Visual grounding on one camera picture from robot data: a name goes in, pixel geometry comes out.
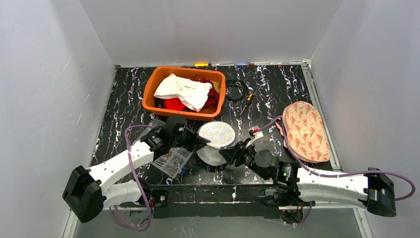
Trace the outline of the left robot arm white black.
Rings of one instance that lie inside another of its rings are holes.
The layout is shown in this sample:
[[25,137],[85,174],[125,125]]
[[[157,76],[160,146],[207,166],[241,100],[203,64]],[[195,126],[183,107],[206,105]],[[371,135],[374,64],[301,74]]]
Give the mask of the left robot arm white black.
[[62,198],[81,223],[93,220],[104,208],[126,202],[143,203],[152,216],[152,198],[136,169],[150,164],[172,148],[194,152],[210,140],[187,126],[184,117],[171,116],[164,125],[149,126],[146,134],[113,158],[95,166],[76,167],[70,174]]

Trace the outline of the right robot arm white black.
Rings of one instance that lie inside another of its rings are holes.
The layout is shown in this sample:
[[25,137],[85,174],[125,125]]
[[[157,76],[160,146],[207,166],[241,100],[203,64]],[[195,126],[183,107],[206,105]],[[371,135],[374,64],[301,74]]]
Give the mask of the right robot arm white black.
[[281,160],[269,150],[257,152],[243,142],[219,153],[229,165],[245,165],[264,180],[272,180],[281,189],[284,204],[325,201],[358,206],[382,217],[397,215],[394,183],[377,168],[354,175],[305,169],[297,161]]

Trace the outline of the peach print mesh laundry bag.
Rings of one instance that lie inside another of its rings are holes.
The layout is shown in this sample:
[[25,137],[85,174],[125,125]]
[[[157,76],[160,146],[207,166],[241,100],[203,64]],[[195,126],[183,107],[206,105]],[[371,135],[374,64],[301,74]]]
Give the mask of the peach print mesh laundry bag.
[[284,146],[298,159],[308,163],[328,162],[331,151],[318,110],[310,103],[298,101],[287,106],[275,125],[283,136]]

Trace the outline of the white bra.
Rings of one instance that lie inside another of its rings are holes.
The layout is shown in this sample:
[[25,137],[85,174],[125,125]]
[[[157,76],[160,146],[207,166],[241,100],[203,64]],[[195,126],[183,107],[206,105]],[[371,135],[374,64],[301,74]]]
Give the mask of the white bra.
[[154,93],[155,98],[179,98],[187,108],[199,112],[208,99],[210,83],[201,83],[191,79],[170,74],[158,86]]

